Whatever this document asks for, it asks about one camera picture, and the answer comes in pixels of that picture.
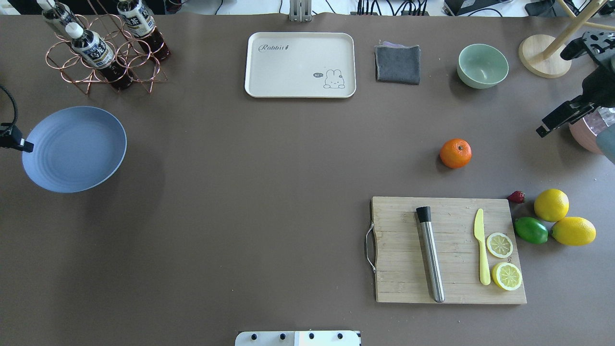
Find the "blue plate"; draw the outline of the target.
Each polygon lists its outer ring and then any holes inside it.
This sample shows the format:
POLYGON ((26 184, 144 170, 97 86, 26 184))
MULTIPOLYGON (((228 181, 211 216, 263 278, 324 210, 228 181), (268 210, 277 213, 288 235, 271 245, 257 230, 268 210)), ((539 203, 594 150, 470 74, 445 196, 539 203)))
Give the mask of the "blue plate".
POLYGON ((96 107, 69 107, 40 121, 22 154, 26 175, 38 186, 58 193, 91 189, 114 175, 127 149, 127 135, 110 112, 96 107))

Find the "orange tangerine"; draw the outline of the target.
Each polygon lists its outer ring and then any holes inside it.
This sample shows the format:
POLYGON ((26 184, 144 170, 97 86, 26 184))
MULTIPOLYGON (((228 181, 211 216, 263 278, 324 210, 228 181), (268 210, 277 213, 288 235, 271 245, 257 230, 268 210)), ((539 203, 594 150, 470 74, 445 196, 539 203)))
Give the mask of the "orange tangerine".
POLYGON ((458 169, 470 163, 472 159, 470 144, 461 138, 453 138, 443 144, 439 157, 442 163, 451 169, 458 169))

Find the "pink bowl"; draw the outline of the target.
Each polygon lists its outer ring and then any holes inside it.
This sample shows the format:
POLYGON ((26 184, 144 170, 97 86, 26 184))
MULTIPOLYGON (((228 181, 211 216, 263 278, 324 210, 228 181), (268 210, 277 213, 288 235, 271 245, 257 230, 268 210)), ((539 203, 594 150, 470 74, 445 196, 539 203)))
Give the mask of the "pink bowl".
POLYGON ((604 129, 614 125, 614 122, 615 108, 599 107, 574 124, 569 125, 569 129, 578 144, 590 152, 602 155, 603 153, 597 145, 597 136, 604 129))

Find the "wooden cup tree stand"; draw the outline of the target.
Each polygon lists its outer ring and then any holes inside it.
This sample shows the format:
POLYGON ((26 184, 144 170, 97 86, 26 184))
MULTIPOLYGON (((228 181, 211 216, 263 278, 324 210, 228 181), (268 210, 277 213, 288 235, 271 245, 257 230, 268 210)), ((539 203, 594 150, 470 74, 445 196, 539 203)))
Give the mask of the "wooden cup tree stand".
POLYGON ((571 61, 565 61, 560 53, 565 47, 566 41, 582 26, 613 31, 612 25, 589 23, 587 20, 599 11, 607 2, 605 0, 590 0, 586 7, 578 14, 574 14, 567 8, 562 0, 557 2, 563 7, 571 22, 558 37, 549 35, 533 35, 524 39, 519 48, 518 56, 521 63, 536 76, 556 78, 566 74, 571 66, 571 61))

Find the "green bowl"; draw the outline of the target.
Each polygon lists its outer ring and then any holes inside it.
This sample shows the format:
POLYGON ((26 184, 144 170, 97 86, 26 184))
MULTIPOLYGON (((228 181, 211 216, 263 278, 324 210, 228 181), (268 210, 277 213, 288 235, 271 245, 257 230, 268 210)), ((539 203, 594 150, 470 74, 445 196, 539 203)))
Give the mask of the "green bowl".
POLYGON ((509 74, 509 64, 498 49, 486 44, 472 44, 459 53, 456 70, 465 85, 484 89, 503 81, 509 74))

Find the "dark tea bottle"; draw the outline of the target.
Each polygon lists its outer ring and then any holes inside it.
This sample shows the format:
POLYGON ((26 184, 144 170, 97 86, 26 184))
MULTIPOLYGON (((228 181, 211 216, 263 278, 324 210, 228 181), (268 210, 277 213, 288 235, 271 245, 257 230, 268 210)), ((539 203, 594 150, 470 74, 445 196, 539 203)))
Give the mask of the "dark tea bottle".
POLYGON ((145 52, 151 53, 158 61, 169 57, 171 51, 143 0, 119 0, 116 8, 127 29, 145 52))
POLYGON ((77 23, 65 27, 71 39, 72 50, 109 82, 116 90, 124 90, 132 84, 132 72, 121 65, 116 53, 98 33, 85 29, 77 23))
POLYGON ((68 24, 77 23, 81 25, 81 22, 75 17, 70 7, 64 3, 54 0, 37 0, 37 3, 42 9, 41 14, 48 26, 60 37, 66 35, 65 27, 68 24))

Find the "yellow lemon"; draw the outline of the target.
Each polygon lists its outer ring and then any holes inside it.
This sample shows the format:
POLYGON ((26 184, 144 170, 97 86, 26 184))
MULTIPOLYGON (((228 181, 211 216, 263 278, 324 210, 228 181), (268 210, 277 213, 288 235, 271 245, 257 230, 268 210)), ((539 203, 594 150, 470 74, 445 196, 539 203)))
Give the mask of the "yellow lemon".
POLYGON ((593 223, 582 217, 565 217, 552 226, 552 236, 566 246, 584 246, 593 242, 597 230, 593 223))
POLYGON ((540 193, 534 202, 534 212, 542 220, 558 222, 567 216, 569 197, 562 190, 549 189, 540 193))

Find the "red strawberry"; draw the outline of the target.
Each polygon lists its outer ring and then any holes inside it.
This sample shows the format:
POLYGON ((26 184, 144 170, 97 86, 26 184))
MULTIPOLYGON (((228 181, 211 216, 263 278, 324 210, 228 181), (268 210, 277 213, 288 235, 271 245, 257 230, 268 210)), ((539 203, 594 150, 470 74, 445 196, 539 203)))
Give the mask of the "red strawberry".
POLYGON ((515 204, 521 204, 525 202, 525 193, 523 191, 517 190, 514 191, 506 198, 509 202, 513 202, 515 204))

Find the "green lime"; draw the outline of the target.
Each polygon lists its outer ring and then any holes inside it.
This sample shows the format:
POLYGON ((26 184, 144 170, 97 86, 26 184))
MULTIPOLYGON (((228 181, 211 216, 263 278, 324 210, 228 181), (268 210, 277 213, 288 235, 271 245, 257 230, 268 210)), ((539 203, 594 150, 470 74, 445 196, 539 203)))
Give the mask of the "green lime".
POLYGON ((547 243, 549 232, 545 225, 533 217, 521 217, 514 221, 514 231, 521 239, 534 245, 547 243))

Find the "lemon slice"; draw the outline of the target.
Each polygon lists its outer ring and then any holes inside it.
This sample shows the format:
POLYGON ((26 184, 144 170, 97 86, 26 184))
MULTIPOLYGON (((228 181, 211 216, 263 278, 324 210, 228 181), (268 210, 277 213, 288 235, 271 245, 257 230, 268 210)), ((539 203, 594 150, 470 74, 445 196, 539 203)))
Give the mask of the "lemon slice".
POLYGON ((490 234, 485 244, 487 251, 492 254, 492 256, 500 259, 509 258, 514 251, 512 239, 502 233, 490 234))
POLYGON ((491 275, 494 283, 506 291, 519 289, 523 282, 521 270, 513 263, 505 261, 494 265, 491 275))

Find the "grey folded cloth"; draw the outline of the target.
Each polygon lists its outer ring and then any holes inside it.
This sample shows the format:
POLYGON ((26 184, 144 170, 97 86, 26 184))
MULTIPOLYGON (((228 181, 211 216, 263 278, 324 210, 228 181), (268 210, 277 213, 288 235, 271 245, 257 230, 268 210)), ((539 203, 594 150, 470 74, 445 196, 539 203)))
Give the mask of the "grey folded cloth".
POLYGON ((385 41, 375 46, 375 66, 378 81, 419 85, 421 48, 385 41))

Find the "steel muddler black tip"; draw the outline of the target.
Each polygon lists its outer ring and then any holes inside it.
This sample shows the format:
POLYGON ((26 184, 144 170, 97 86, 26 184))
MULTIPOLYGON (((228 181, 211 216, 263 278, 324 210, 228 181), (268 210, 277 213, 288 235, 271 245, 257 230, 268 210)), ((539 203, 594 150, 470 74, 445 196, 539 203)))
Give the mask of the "steel muddler black tip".
POLYGON ((435 302, 441 304, 445 300, 442 274, 440 271, 439 257, 433 232, 431 207, 422 206, 417 208, 419 226, 424 241, 425 259, 427 260, 428 279, 432 289, 432 297, 435 302))

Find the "yellow plastic knife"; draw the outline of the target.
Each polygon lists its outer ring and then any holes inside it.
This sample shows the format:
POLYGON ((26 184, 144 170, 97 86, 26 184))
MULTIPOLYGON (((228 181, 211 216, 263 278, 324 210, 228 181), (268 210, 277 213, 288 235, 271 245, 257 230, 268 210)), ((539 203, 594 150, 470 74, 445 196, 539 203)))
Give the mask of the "yellow plastic knife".
POLYGON ((483 285, 491 283, 489 263, 486 256, 484 210, 479 208, 474 218, 474 237, 479 246, 479 280, 483 285))

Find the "wooden cutting board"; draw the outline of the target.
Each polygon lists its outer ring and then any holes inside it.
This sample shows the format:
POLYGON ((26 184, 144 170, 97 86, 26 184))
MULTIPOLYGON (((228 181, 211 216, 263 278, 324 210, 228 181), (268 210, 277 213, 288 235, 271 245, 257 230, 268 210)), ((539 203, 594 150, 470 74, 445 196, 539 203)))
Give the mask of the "wooden cutting board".
POLYGON ((516 241, 509 201, 487 198, 372 197, 375 241, 375 297, 385 304, 433 304, 417 208, 429 206, 446 304, 521 305, 524 287, 503 290, 484 285, 479 274, 479 242, 474 237, 478 210, 485 236, 516 241))

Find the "beige rabbit tray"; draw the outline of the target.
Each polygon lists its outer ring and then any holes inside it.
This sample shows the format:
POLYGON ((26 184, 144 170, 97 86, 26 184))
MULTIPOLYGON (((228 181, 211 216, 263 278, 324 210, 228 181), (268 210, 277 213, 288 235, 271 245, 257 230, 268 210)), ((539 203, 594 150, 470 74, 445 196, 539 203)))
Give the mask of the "beige rabbit tray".
POLYGON ((256 32, 248 39, 244 89, 260 98, 334 98, 357 87, 347 33, 256 32))

